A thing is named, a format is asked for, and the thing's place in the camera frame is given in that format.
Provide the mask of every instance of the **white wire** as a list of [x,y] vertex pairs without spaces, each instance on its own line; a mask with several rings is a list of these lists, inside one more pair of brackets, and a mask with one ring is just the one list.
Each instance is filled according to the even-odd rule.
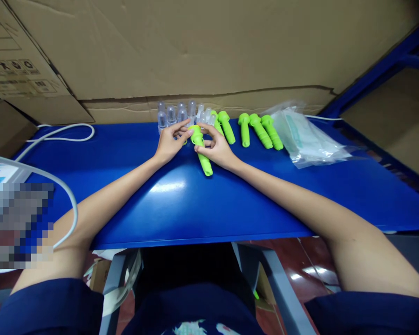
[[[68,187],[68,185],[66,183],[64,183],[61,179],[59,179],[55,175],[53,175],[51,173],[48,173],[46,171],[43,171],[41,169],[38,169],[36,167],[32,167],[31,165],[23,164],[23,163],[13,161],[13,160],[10,160],[8,158],[3,158],[3,157],[0,157],[0,163],[8,164],[8,165],[14,166],[16,168],[24,168],[24,169],[29,170],[31,172],[34,172],[34,173],[40,174],[44,177],[47,177],[47,178],[51,179],[52,181],[58,183],[65,190],[65,192],[67,192],[67,195],[70,198],[71,204],[73,206],[73,224],[71,225],[71,228],[68,231],[68,233],[64,237],[62,237],[56,244],[54,244],[53,249],[56,249],[58,246],[60,246],[71,235],[71,233],[74,231],[74,229],[76,228],[76,225],[78,223],[78,204],[76,202],[76,198],[74,197],[73,192],[71,191],[71,189]],[[9,271],[12,271],[12,269],[6,269],[5,271],[4,271],[4,269],[0,269],[0,273],[9,272]]]
[[[78,127],[78,126],[87,126],[87,127],[92,129],[92,132],[90,133],[90,135],[88,137],[83,138],[83,139],[69,139],[69,138],[64,138],[64,137],[50,137],[50,138],[48,138],[49,136],[54,135],[56,133],[59,133],[63,130],[70,129],[70,128],[73,128],[73,127]],[[42,128],[42,127],[52,127],[52,126],[51,125],[40,125],[39,126],[39,128]],[[95,128],[93,128],[91,125],[89,125],[87,123],[76,123],[76,124],[73,124],[73,125],[65,126],[65,127],[59,128],[57,130],[54,130],[54,131],[52,131],[52,132],[50,132],[46,135],[43,135],[42,137],[40,137],[36,140],[27,140],[27,142],[32,142],[32,144],[29,145],[25,150],[23,150],[23,152],[14,161],[11,160],[11,159],[8,159],[8,158],[0,157],[0,163],[2,163],[2,164],[8,164],[8,165],[14,166],[16,168],[23,168],[23,169],[29,170],[33,173],[40,174],[40,175],[42,175],[44,177],[47,177],[47,178],[51,179],[52,181],[58,183],[65,190],[68,197],[70,198],[71,205],[73,207],[73,223],[72,223],[71,228],[68,231],[68,233],[64,237],[62,237],[56,244],[54,244],[53,249],[56,249],[68,237],[70,237],[70,235],[73,233],[74,229],[76,228],[76,225],[78,223],[78,203],[76,202],[76,198],[74,197],[74,194],[71,191],[71,189],[61,179],[59,179],[58,177],[56,177],[55,175],[53,175],[51,173],[48,173],[48,172],[43,171],[41,169],[38,169],[36,167],[32,167],[31,165],[20,163],[19,161],[32,148],[34,148],[37,144],[39,144],[42,141],[60,140],[60,141],[83,142],[83,141],[87,141],[87,140],[91,139],[94,134],[95,134]],[[14,271],[14,270],[15,269],[0,269],[0,273],[11,272],[11,271]]]
[[324,118],[322,116],[314,116],[314,115],[304,115],[305,117],[312,118],[312,119],[320,119],[320,120],[327,120],[327,121],[341,121],[342,119],[331,119],[331,118]]
[[[92,132],[90,133],[90,135],[88,137],[83,138],[83,139],[78,139],[78,140],[77,139],[69,139],[69,138],[65,138],[65,137],[49,137],[49,136],[57,134],[57,133],[59,133],[63,130],[70,129],[70,128],[73,128],[73,127],[78,127],[78,126],[87,126],[87,127],[92,129]],[[42,128],[42,127],[52,127],[52,126],[51,125],[40,125],[39,126],[39,128]],[[23,152],[15,159],[15,161],[20,161],[32,148],[34,148],[36,145],[38,145],[42,141],[60,140],[60,141],[71,141],[71,142],[83,142],[83,141],[87,141],[87,140],[91,139],[94,134],[95,134],[95,128],[93,128],[91,125],[89,125],[87,123],[76,123],[76,124],[73,124],[73,125],[69,125],[69,126],[59,128],[59,129],[54,130],[54,131],[52,131],[48,134],[43,135],[42,137],[40,137],[36,140],[27,140],[27,142],[32,142],[32,144],[29,145],[25,150],[23,150]]]

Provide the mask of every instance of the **blue metal frame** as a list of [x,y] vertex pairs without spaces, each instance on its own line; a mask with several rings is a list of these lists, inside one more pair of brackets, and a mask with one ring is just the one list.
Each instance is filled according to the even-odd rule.
[[418,54],[419,27],[346,92],[321,111],[319,116],[336,119],[354,103],[379,87],[405,66],[419,69],[419,57],[416,57]]
[[401,163],[399,160],[391,156],[391,154],[389,154],[384,149],[376,145],[374,142],[372,142],[370,139],[368,139],[366,136],[360,133],[357,129],[351,126],[349,123],[345,121],[337,121],[335,122],[335,126],[345,129],[348,133],[350,133],[355,138],[363,142],[370,150],[374,151],[380,157],[382,157],[382,161],[380,162],[380,164],[391,164],[393,167],[395,167],[400,172],[403,172],[408,178],[410,178],[412,181],[419,185],[419,175],[416,172],[414,172],[405,164]]
[[[330,103],[319,116],[334,119],[339,118],[340,115],[352,105],[374,89],[378,88],[405,67],[419,70],[419,27],[346,92]],[[379,154],[385,162],[391,163],[396,169],[403,172],[419,185],[419,175],[416,172],[412,171],[385,150],[378,147],[375,143],[363,136],[358,130],[343,121],[339,121],[336,125],[339,125],[352,135],[356,136],[370,149]]]

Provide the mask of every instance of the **clear plastic bag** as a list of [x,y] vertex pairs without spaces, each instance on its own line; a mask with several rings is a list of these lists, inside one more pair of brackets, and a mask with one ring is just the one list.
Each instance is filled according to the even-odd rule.
[[261,116],[268,114],[274,120],[273,126],[298,169],[358,158],[350,154],[357,147],[333,140],[304,116],[304,107],[304,103],[291,100],[261,113]]

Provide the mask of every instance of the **desk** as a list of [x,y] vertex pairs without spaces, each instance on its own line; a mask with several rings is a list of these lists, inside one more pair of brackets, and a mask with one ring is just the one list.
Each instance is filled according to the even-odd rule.
[[[231,148],[243,161],[332,199],[382,230],[419,230],[419,195],[364,152],[354,153],[367,158],[364,160],[298,170],[286,150],[266,150],[252,129],[250,147],[243,148],[237,120],[230,122],[237,140]],[[314,123],[340,143],[351,144],[330,126]],[[24,162],[64,180],[80,202],[145,162],[157,147],[156,123],[96,125],[95,129],[94,138],[86,142],[43,142]],[[52,130],[43,128],[36,137]],[[76,127],[60,136],[82,138],[89,132]],[[313,235],[298,219],[237,176],[215,164],[213,171],[213,176],[205,177],[189,141],[101,230],[92,248]],[[28,182],[50,181],[33,174]],[[54,222],[70,208],[66,193],[57,187],[53,206],[42,221]]]

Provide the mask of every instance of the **lime green tube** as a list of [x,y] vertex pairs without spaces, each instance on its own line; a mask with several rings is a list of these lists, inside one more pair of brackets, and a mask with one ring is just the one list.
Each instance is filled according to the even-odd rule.
[[220,111],[219,116],[217,118],[222,125],[223,132],[225,133],[225,138],[227,139],[227,142],[229,144],[233,144],[236,142],[236,138],[233,134],[233,129],[231,129],[230,123],[228,122],[230,120],[230,117],[228,116],[227,112]]
[[281,139],[279,138],[279,135],[276,132],[275,127],[273,127],[273,122],[275,122],[275,120],[273,120],[270,115],[264,115],[261,118],[261,124],[264,127],[267,134],[269,135],[269,137],[270,137],[270,139],[273,143],[273,147],[276,150],[282,150],[284,148],[284,145],[283,145]]
[[257,114],[250,115],[250,126],[255,129],[257,136],[266,149],[273,148],[273,143],[261,124],[261,118]]
[[[204,147],[205,144],[203,142],[203,134],[200,131],[200,127],[198,125],[193,125],[193,126],[190,126],[188,129],[194,130],[194,133],[191,135],[191,142],[194,145]],[[208,177],[213,175],[213,169],[211,168],[210,160],[207,157],[203,156],[202,154],[198,154],[198,156],[199,156],[200,164],[202,165],[202,169],[205,175]]]
[[222,135],[224,135],[222,127],[220,126],[220,123],[219,123],[219,116],[217,115],[217,112],[216,111],[211,111],[211,115],[216,116],[216,121],[214,122],[214,128],[216,128],[218,132],[220,132]]
[[250,146],[250,130],[248,129],[248,123],[250,122],[250,117],[247,113],[242,113],[239,115],[239,121],[237,122],[241,126],[241,138],[242,146]]

